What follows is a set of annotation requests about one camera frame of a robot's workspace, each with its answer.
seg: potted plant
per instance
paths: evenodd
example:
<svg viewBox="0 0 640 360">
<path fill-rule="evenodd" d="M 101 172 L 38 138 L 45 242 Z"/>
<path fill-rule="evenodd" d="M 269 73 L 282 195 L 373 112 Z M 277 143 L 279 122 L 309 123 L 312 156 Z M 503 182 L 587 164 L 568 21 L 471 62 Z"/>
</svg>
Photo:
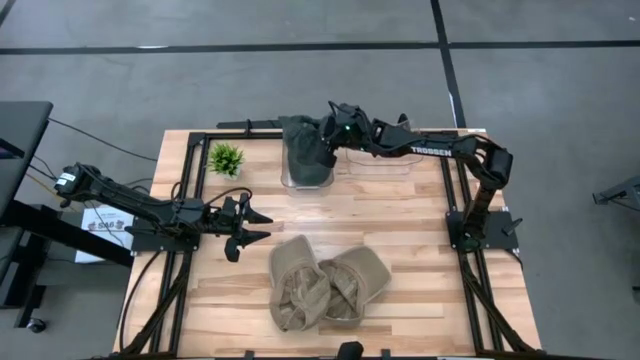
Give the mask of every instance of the potted plant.
<svg viewBox="0 0 640 360">
<path fill-rule="evenodd" d="M 244 163 L 244 153 L 237 146 L 216 144 L 209 152 L 209 170 L 229 180 L 236 180 Z"/>
</svg>

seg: wooden table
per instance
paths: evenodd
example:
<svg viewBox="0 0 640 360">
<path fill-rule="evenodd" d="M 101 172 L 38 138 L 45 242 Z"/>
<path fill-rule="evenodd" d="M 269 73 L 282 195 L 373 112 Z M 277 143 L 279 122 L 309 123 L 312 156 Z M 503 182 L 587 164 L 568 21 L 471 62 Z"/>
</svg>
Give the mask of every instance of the wooden table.
<svg viewBox="0 0 640 360">
<path fill-rule="evenodd" d="M 180 180 L 188 134 L 165 132 L 152 196 L 168 198 Z M 254 350 L 257 356 L 332 355 L 341 343 L 353 340 L 360 341 L 370 356 L 379 355 L 382 348 L 391 349 L 394 356 L 474 354 L 457 256 L 449 246 L 444 221 L 448 205 L 439 159 L 422 157 L 409 174 L 354 175 L 340 152 L 329 194 L 300 198 L 289 196 L 281 184 L 280 140 L 227 142 L 245 153 L 240 179 L 232 182 L 207 174 L 203 198 L 234 186 L 251 188 L 252 207 L 274 219 L 273 224 L 252 228 L 271 231 L 272 236 L 242 250 L 238 263 L 225 259 L 226 238 L 202 237 L 193 257 L 179 356 L 242 356 L 245 350 Z M 454 162 L 450 165 L 460 205 L 457 172 Z M 473 193 L 478 182 L 468 175 Z M 501 193 L 492 206 L 504 206 Z M 319 260 L 365 244 L 387 265 L 392 281 L 367 306 L 360 327 L 345 330 L 321 322 L 304 332 L 282 333 L 276 328 L 267 305 L 271 291 L 267 258 L 276 244 L 298 234 L 309 238 Z M 519 264 L 501 250 L 485 251 L 485 256 L 498 308 L 526 342 L 539 347 Z M 128 291 L 150 257 L 136 258 Z M 134 294 L 125 343 L 156 307 L 164 259 L 165 254 L 158 257 Z M 174 274 L 180 262 L 176 261 Z M 491 348 L 486 315 L 479 303 L 478 308 L 484 344 Z M 170 309 L 161 350 L 168 348 L 172 317 Z"/>
</svg>

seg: concrete floor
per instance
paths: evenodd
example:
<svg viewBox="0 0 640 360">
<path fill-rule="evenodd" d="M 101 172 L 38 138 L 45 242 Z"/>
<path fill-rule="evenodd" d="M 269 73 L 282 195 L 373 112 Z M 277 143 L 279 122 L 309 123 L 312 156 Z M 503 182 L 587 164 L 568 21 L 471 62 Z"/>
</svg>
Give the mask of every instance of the concrete floor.
<svg viewBox="0 0 640 360">
<path fill-rule="evenodd" d="M 635 1 L 446 0 L 442 11 L 450 41 L 640 38 Z M 418 0 L 17 0 L 0 28 L 0 47 L 435 41 L 433 24 L 429 2 Z M 640 49 L 452 56 L 468 126 L 487 128 L 516 157 L 505 196 L 514 216 L 524 217 L 518 236 L 543 346 L 637 358 L 637 214 L 596 207 L 591 193 L 640 173 Z M 52 101 L 54 118 L 148 156 L 157 155 L 168 128 L 320 116 L 328 99 L 382 119 L 406 112 L 416 126 L 453 126 L 438 50 L 0 56 L 0 100 Z M 55 124 L 38 155 L 54 169 L 91 163 L 118 181 L 154 170 Z M 19 198 L 55 205 L 28 180 Z M 77 269 L 47 264 L 43 281 L 55 286 L 37 315 L 51 322 L 49 331 L 10 329 L 15 313 L 0 312 L 1 358 L 110 351 L 128 274 Z"/>
</svg>

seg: beige bucket hat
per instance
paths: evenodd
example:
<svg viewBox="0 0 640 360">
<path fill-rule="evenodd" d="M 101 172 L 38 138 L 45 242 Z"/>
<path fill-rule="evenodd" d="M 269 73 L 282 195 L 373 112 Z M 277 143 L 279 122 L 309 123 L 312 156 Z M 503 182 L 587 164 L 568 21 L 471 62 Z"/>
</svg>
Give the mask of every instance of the beige bucket hat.
<svg viewBox="0 0 640 360">
<path fill-rule="evenodd" d="M 391 281 L 391 273 L 373 250 L 358 246 L 332 260 L 320 262 L 331 283 L 325 320 L 334 325 L 358 326 L 364 306 Z"/>
<path fill-rule="evenodd" d="M 331 290 L 306 237 L 276 246 L 269 254 L 269 274 L 273 288 L 269 310 L 280 330 L 305 330 L 320 321 Z"/>
</svg>

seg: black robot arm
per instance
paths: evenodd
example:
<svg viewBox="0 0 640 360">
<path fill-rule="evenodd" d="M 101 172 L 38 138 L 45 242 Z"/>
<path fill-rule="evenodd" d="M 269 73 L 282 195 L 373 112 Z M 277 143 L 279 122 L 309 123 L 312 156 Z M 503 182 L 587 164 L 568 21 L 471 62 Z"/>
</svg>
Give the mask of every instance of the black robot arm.
<svg viewBox="0 0 640 360">
<path fill-rule="evenodd" d="M 96 167 L 75 164 L 63 169 L 54 186 L 65 199 L 62 207 L 71 201 L 97 200 L 148 221 L 151 229 L 126 228 L 132 234 L 146 233 L 184 241 L 200 234 L 230 235 L 225 247 L 227 260 L 237 262 L 239 246 L 243 248 L 271 235 L 264 231 L 243 228 L 244 221 L 251 224 L 271 223 L 273 220 L 251 209 L 249 195 L 244 192 L 240 200 L 231 196 L 224 199 L 221 208 L 215 208 L 202 199 L 159 200 L 118 184 L 102 175 Z"/>
<path fill-rule="evenodd" d="M 317 156 L 320 163 L 332 168 L 336 162 L 333 153 L 340 147 L 368 152 L 374 157 L 418 154 L 460 160 L 480 180 L 480 189 L 465 209 L 462 233 L 475 240 L 485 238 L 489 204 L 496 191 L 509 182 L 513 155 L 505 148 L 479 135 L 451 138 L 436 132 L 414 133 L 377 119 L 369 121 L 357 106 L 329 104 L 332 114 L 319 127 L 323 140 Z"/>
</svg>

